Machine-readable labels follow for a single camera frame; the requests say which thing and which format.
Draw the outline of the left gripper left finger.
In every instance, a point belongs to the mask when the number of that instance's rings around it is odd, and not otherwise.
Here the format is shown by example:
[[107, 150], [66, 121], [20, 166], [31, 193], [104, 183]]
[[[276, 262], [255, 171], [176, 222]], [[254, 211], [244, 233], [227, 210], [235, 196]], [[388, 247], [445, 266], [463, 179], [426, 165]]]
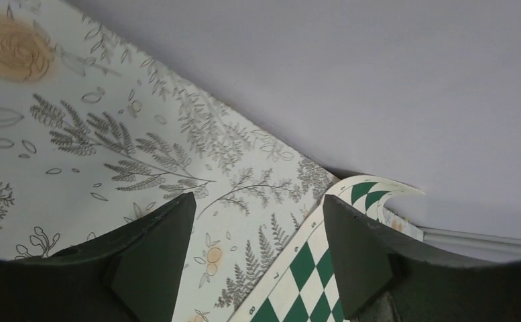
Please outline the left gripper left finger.
[[0, 321], [170, 321], [196, 200], [43, 258], [0, 260]]

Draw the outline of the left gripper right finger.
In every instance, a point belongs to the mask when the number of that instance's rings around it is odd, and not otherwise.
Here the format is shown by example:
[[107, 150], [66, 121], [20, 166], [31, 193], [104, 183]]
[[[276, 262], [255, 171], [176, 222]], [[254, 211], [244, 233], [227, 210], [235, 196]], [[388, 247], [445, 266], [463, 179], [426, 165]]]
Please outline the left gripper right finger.
[[326, 195], [339, 299], [350, 321], [521, 321], [521, 260], [496, 263], [430, 246]]

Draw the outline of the green white chessboard mat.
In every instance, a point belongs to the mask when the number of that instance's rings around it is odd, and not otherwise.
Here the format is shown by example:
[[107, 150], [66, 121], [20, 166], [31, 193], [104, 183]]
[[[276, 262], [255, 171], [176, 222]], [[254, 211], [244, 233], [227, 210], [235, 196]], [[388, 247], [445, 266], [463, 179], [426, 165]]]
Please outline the green white chessboard mat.
[[[423, 240], [423, 232], [385, 208], [392, 197], [422, 191], [387, 178], [356, 175], [326, 193], [384, 225]], [[325, 231], [323, 205], [304, 220], [267, 272], [230, 316], [231, 321], [344, 321]]]

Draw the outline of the floral table mat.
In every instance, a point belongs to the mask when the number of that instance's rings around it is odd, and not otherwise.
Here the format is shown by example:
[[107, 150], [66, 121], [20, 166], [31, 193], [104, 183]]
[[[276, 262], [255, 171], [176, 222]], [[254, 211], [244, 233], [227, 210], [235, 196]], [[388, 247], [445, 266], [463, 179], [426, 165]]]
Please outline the floral table mat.
[[0, 1], [0, 260], [192, 193], [170, 321], [231, 321], [340, 180], [63, 1]]

